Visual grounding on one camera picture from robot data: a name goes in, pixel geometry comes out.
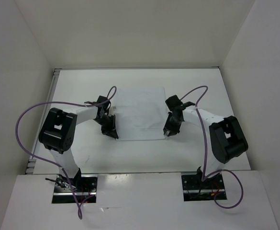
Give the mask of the white skirt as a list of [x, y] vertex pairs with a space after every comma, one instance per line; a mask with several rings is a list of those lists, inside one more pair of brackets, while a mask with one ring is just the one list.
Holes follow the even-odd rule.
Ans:
[[162, 140], [168, 117], [163, 87], [118, 88], [113, 98], [119, 141]]

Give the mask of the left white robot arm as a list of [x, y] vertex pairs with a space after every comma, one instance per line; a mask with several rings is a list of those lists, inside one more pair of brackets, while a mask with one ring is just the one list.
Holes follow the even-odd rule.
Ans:
[[51, 108], [39, 133], [39, 142], [52, 154], [59, 165], [59, 182], [65, 182], [70, 191], [85, 187], [81, 169], [75, 163], [71, 146], [74, 141], [76, 126], [93, 120], [101, 126], [101, 133], [118, 139], [115, 115], [109, 115], [111, 102], [107, 97], [99, 96], [89, 107], [76, 107], [70, 112]]

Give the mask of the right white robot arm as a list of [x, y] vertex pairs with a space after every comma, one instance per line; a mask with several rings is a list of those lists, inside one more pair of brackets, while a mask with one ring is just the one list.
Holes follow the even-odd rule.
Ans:
[[198, 108], [195, 103], [183, 103], [176, 95], [166, 99], [165, 103], [169, 109], [163, 128], [165, 136], [178, 134], [184, 122], [202, 129], [204, 160], [197, 169], [196, 182], [199, 187], [208, 188], [225, 164], [248, 150], [247, 140], [235, 116], [214, 115]]

